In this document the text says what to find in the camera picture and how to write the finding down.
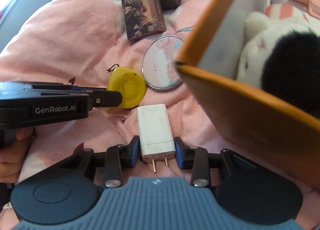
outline finger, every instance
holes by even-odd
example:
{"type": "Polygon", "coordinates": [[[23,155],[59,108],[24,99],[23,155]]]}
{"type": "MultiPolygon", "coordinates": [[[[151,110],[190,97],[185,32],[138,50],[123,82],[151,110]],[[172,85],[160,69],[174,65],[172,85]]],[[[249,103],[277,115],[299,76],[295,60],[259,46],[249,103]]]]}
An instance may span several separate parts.
{"type": "Polygon", "coordinates": [[[18,173],[22,168],[23,161],[18,163],[0,163],[0,177],[8,177],[18,173]]]}
{"type": "Polygon", "coordinates": [[[11,146],[0,149],[0,162],[18,163],[23,160],[27,149],[29,140],[14,141],[11,146]]]}
{"type": "Polygon", "coordinates": [[[18,181],[19,178],[19,172],[15,173],[13,175],[7,176],[7,177],[0,177],[1,183],[15,183],[18,181]]]}
{"type": "Polygon", "coordinates": [[[32,133],[33,133],[33,127],[19,128],[16,131],[16,138],[17,140],[23,140],[31,136],[32,133]]]}

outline blue gripper pad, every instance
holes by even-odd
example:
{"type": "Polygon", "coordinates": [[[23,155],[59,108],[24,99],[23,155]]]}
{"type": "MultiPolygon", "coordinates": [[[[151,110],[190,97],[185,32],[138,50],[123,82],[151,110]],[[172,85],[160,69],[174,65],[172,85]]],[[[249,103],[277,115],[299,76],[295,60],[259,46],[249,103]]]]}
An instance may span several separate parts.
{"type": "Polygon", "coordinates": [[[130,157],[130,168],[134,168],[137,164],[140,155],[140,138],[137,137],[137,140],[133,144],[130,157]]]}
{"type": "Polygon", "coordinates": [[[189,185],[184,177],[131,177],[122,187],[106,189],[86,215],[61,225],[22,221],[14,230],[302,230],[289,220],[258,226],[219,207],[211,190],[189,185]]]}
{"type": "Polygon", "coordinates": [[[179,169],[184,169],[183,150],[180,148],[177,140],[174,139],[174,147],[176,148],[176,161],[179,169]]]}

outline pink bedsheet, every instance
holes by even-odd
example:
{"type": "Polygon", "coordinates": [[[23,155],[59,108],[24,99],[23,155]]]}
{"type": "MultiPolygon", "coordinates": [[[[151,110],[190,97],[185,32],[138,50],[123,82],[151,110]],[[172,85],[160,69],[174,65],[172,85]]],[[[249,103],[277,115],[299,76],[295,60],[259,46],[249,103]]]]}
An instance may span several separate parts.
{"type": "MultiPolygon", "coordinates": [[[[210,0],[182,0],[182,6],[165,13],[167,32],[182,39],[193,26],[210,0]]],[[[81,86],[107,85],[107,69],[115,63],[141,70],[144,53],[162,34],[129,43],[124,32],[120,0],[53,0],[24,24],[0,54],[0,80],[31,80],[75,83],[81,86]]],[[[285,173],[250,153],[224,140],[213,127],[197,100],[185,85],[160,93],[148,89],[140,105],[164,103],[174,136],[188,145],[219,152],[230,148],[288,177],[285,173]]],[[[23,180],[70,156],[75,149],[93,148],[105,151],[108,146],[128,143],[138,134],[136,109],[94,109],[89,118],[36,127],[37,138],[21,171],[23,180]]],[[[157,176],[185,176],[189,171],[178,169],[175,159],[169,167],[157,162],[157,176]]],[[[153,177],[151,165],[138,161],[136,168],[124,171],[129,176],[153,177]]],[[[212,171],[212,178],[217,178],[212,171]]],[[[320,224],[320,195],[312,188],[295,181],[304,194],[303,207],[297,222],[305,229],[320,224]]],[[[18,220],[11,209],[1,213],[0,229],[9,230],[18,220]]]]}

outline striped fabric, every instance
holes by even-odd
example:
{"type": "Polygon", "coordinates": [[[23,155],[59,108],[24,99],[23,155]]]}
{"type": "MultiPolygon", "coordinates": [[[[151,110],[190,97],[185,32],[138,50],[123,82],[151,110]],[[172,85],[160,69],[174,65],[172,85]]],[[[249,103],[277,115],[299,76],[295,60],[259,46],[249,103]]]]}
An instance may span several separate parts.
{"type": "Polygon", "coordinates": [[[287,17],[299,16],[308,21],[303,12],[289,4],[272,4],[267,7],[264,14],[271,19],[284,19],[287,17]]]}

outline stuffed animal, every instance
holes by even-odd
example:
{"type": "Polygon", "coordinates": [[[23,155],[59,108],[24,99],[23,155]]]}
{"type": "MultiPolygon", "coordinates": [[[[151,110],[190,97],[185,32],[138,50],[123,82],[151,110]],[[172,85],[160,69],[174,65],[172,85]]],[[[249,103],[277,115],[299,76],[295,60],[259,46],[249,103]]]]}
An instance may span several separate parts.
{"type": "Polygon", "coordinates": [[[320,37],[300,10],[290,8],[297,14],[282,19],[249,14],[237,80],[320,119],[320,37]]]}

